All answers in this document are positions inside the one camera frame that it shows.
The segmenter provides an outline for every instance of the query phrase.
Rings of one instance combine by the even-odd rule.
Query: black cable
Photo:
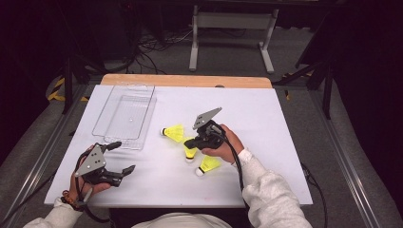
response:
[[[92,212],[89,210],[89,208],[88,208],[87,206],[84,207],[84,211],[85,211],[86,214],[87,214],[90,218],[92,218],[94,221],[97,221],[97,222],[99,222],[99,223],[107,223],[107,222],[110,222],[110,218],[102,219],[102,218],[96,217],[94,214],[92,214]]]
[[[302,162],[300,164],[302,166],[302,170],[304,171],[305,179],[308,181],[308,183],[312,184],[315,188],[317,188],[317,190],[319,191],[320,197],[322,198],[323,213],[324,213],[324,217],[325,217],[323,227],[327,228],[327,226],[328,226],[327,206],[326,206],[326,200],[325,200],[325,197],[323,195],[322,189],[320,188],[319,184],[317,183],[317,180],[314,178],[314,175],[312,175],[312,173],[308,169],[308,167],[305,164],[303,164]]]
[[[232,156],[234,157],[235,164],[237,165],[238,174],[239,174],[239,177],[240,177],[240,192],[242,192],[243,188],[244,188],[244,186],[243,186],[243,177],[242,177],[242,167],[240,166],[240,157],[238,157],[237,151],[235,151],[234,146],[228,141],[228,138],[226,136],[223,137],[222,135],[214,133],[214,132],[211,132],[211,134],[214,135],[214,136],[219,137],[222,140],[224,140],[224,142],[227,143],[228,146],[231,148]],[[246,203],[245,200],[243,202],[245,204],[246,212],[248,212],[249,211],[249,205]]]
[[[132,64],[134,63],[134,58],[130,58],[125,64],[121,65],[121,66],[116,66],[114,68],[105,68],[107,73],[116,73],[119,72],[121,70],[124,70],[128,67],[130,67]],[[100,72],[99,70],[92,70],[92,69],[88,69],[86,68],[86,71],[90,74],[105,74],[104,72]]]
[[[39,185],[27,198],[25,198],[16,208],[14,208],[9,215],[3,219],[3,221],[0,223],[0,227],[3,227],[13,216],[14,214],[20,210],[20,208],[25,205],[28,201],[30,201],[48,182],[51,182],[51,180],[54,178],[56,175],[57,169],[48,177],[41,185]]]
[[[139,43],[139,47],[142,48],[146,48],[147,51],[145,51],[146,53],[149,53],[153,50],[157,50],[157,51],[164,51],[180,42],[182,42],[183,40],[185,40],[185,38],[187,36],[189,36],[191,34],[192,30],[185,30],[183,32],[179,32],[179,33],[172,33],[169,35],[169,37],[164,39],[164,43],[161,47],[157,47],[157,44],[159,43],[155,38],[149,38],[146,40],[142,40]]]
[[[158,72],[161,72],[161,73],[163,73],[163,74],[167,74],[166,72],[164,72],[164,71],[162,71],[162,70],[160,70],[160,69],[153,68],[153,67],[150,67],[150,66],[146,66],[146,65],[144,65],[144,64],[142,64],[142,63],[139,63],[138,61],[137,61],[137,63],[139,64],[139,67],[140,67],[140,73],[142,73],[142,71],[143,71],[142,67],[145,67],[145,68],[149,68],[149,69],[154,69],[154,70],[156,70],[157,74],[158,74]]]
[[[151,62],[151,64],[154,66],[154,68],[151,68],[151,67],[145,66],[145,65],[143,65],[143,67],[150,68],[150,69],[154,69],[154,70],[155,70],[155,74],[158,74],[159,71],[162,72],[163,74],[166,74],[164,71],[162,71],[162,70],[160,70],[160,69],[157,68],[157,66],[155,65],[154,61],[152,61],[152,59],[151,59],[147,54],[145,54],[145,53],[142,52],[142,56],[145,56],[145,57]]]
[[[128,73],[129,73],[129,70],[128,70],[128,66],[127,66],[125,74],[128,74]]]
[[[137,60],[137,58],[136,58],[136,62],[139,64],[140,73],[142,74],[143,73],[143,65],[139,63],[139,60]]]
[[[225,33],[225,34],[227,34],[227,35],[230,35],[230,36],[232,36],[232,37],[236,37],[236,38],[240,38],[240,37],[242,37],[243,35],[245,35],[245,33],[246,33],[246,29],[241,29],[241,33],[240,33],[240,34],[234,34],[234,33],[231,32],[231,30],[232,30],[232,29],[230,29],[230,28],[220,28],[220,32]]]

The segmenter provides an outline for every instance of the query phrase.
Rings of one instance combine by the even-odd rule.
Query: yellow shuttlecock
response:
[[[182,144],[184,148],[184,154],[186,155],[186,162],[191,163],[193,162],[193,159],[195,158],[196,152],[198,151],[197,147],[187,147],[188,141],[194,140],[194,137],[183,137]]]
[[[183,139],[183,126],[181,124],[176,124],[163,128],[161,130],[161,135],[168,137],[176,143],[180,143]]]
[[[201,177],[205,172],[218,168],[220,165],[221,162],[217,158],[206,155],[204,156],[204,159],[202,159],[201,166],[196,169],[196,175]]]

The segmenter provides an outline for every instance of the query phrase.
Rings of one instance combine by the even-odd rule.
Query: hand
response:
[[[84,162],[84,160],[86,159],[86,157],[83,157],[80,160],[80,165]],[[94,196],[95,194],[102,192],[108,188],[110,188],[110,184],[109,183],[98,183],[95,185],[92,185],[90,183],[84,183],[84,180],[82,177],[78,178],[78,183],[79,183],[79,189],[83,189],[82,190],[82,197],[84,198],[86,196],[86,193],[89,191],[89,189],[92,188],[92,193],[91,196]],[[71,174],[71,178],[70,178],[70,189],[68,191],[68,196],[72,199],[72,200],[78,200],[78,193],[77,193],[77,188],[76,188],[76,182],[75,182],[75,172],[73,172]]]
[[[230,130],[226,125],[221,124],[222,129],[225,131],[225,135],[228,138],[228,141],[232,144],[232,146],[235,149],[235,152],[237,154],[240,153],[244,149],[242,142],[238,138],[238,136]],[[231,148],[229,145],[225,142],[223,143],[219,148],[217,149],[211,149],[211,148],[204,148],[201,151],[203,154],[212,156],[212,157],[221,157],[224,161],[234,163],[235,159],[234,156],[232,155]]]

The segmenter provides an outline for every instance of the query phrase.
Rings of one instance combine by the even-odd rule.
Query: white table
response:
[[[69,177],[81,153],[100,142],[92,129],[112,85],[97,85],[72,142],[48,191],[45,204],[52,204],[69,187]],[[141,151],[117,148],[105,153],[106,169],[121,172],[136,168],[120,187],[112,187],[91,199],[99,207],[243,207],[238,173],[226,162],[203,177],[195,175],[202,160],[198,152],[193,163],[186,163],[182,146],[160,135],[160,130],[183,124],[192,130],[196,116],[222,107],[213,119],[227,124],[263,163],[288,180],[301,204],[312,198],[299,165],[296,149],[284,120],[276,91],[271,88],[214,88],[156,86],[157,103]]]

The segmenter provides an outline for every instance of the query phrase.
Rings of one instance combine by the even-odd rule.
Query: metal rail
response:
[[[6,217],[9,216],[10,212],[14,210],[26,197],[28,197],[34,190],[36,185],[38,184],[39,180],[41,179],[45,168],[48,165],[48,162],[50,161],[50,158],[53,155],[54,148],[57,146],[57,143],[59,142],[61,138],[61,133],[65,129],[65,126],[67,125],[71,114],[74,112],[75,107],[77,106],[78,103],[80,103],[80,100],[86,91],[86,85],[77,85],[77,89],[74,93],[73,96],[73,104],[68,110],[68,112],[65,115],[62,115],[61,118],[59,119],[58,123],[56,124],[53,132],[51,133],[48,142],[46,143],[44,149],[42,150],[42,153],[39,155],[38,160],[36,163],[33,165],[30,173],[27,175],[27,178],[23,184],[23,186],[20,189],[20,192],[18,193],[17,197],[15,198],[14,202],[12,203],[10,209],[8,210]],[[15,223],[18,221],[20,218],[21,214],[24,211],[25,206],[21,207],[15,214],[10,218],[9,222],[5,224],[5,228],[10,228],[14,227]]]
[[[323,125],[326,128],[327,133],[329,134],[329,138],[332,140],[333,146],[335,148],[335,155],[340,165],[341,171],[343,172],[344,178],[347,181],[347,184],[350,187],[350,190],[355,199],[355,203],[358,207],[359,212],[366,224],[367,227],[381,227],[379,224],[376,215],[374,213],[371,204],[368,201],[367,194],[365,193],[364,187],[362,186],[361,180],[359,179],[358,174],[355,171],[355,168],[350,160],[349,155],[343,149],[343,146],[340,144],[339,137],[336,133],[335,127],[333,126],[332,121],[328,120],[323,113],[321,96],[318,91],[310,91],[311,99],[314,102],[317,113],[322,120]]]

